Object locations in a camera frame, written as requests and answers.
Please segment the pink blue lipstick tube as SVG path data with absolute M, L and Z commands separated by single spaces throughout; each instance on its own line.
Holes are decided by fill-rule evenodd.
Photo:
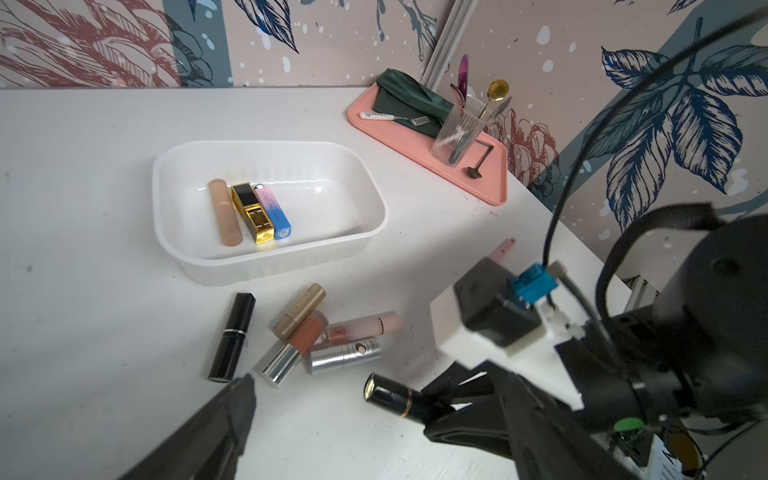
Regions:
M 266 185 L 256 184 L 255 194 L 274 226 L 275 239 L 287 239 L 292 233 L 292 225 L 273 191 Z

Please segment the beige lipstick tube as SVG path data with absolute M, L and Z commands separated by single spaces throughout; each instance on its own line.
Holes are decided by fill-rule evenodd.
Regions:
M 243 236 L 227 183 L 223 179 L 214 179 L 208 188 L 223 244 L 227 247 L 240 245 Z

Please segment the black gold-band lipstick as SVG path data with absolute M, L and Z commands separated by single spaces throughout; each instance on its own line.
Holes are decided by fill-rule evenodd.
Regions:
M 424 395 L 377 374 L 368 377 L 363 395 L 366 402 L 422 425 L 455 412 L 450 404 L 442 402 L 439 398 Z

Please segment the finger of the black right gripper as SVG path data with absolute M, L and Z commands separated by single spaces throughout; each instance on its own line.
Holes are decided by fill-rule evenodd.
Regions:
M 487 398 L 447 414 L 424 429 L 435 443 L 471 447 L 512 459 L 508 428 L 499 398 Z
M 425 386 L 421 393 L 443 404 L 464 404 L 479 401 L 496 393 L 492 377 L 487 373 L 489 362 L 468 369 L 458 362 Z

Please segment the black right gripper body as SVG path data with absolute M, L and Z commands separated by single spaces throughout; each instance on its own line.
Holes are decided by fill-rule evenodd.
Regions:
M 480 365 L 499 395 L 508 441 L 521 479 L 634 479 L 557 400 L 520 375 Z

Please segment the white plastic storage box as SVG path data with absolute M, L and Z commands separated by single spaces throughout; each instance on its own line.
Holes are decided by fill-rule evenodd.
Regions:
M 352 150 L 305 141 L 197 141 L 153 165 L 161 246 L 195 281 L 224 286 L 360 253 L 388 221 Z

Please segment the gold black lipstick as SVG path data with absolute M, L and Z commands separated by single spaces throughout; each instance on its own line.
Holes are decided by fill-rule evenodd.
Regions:
M 230 187 L 234 205 L 245 226 L 257 244 L 275 239 L 275 227 L 258 199 L 254 188 L 248 183 Z

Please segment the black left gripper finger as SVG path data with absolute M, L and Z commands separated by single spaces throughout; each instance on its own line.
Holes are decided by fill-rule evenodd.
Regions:
M 233 479 L 257 405 L 254 379 L 227 385 L 124 479 Z

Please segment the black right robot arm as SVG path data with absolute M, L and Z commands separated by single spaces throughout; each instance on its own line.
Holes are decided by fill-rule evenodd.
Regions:
M 655 229 L 704 233 L 653 304 L 611 314 L 611 276 Z M 433 305 L 438 346 L 453 364 L 414 396 L 436 443 L 514 461 L 523 479 L 626 479 L 594 441 L 692 414 L 767 415 L 767 219 L 721 220 L 678 204 L 632 224 L 611 250 L 580 334 L 547 347 L 561 380 L 527 373 L 529 335 L 551 324 L 534 303 L 553 289 L 541 267 L 514 275 L 483 259 Z

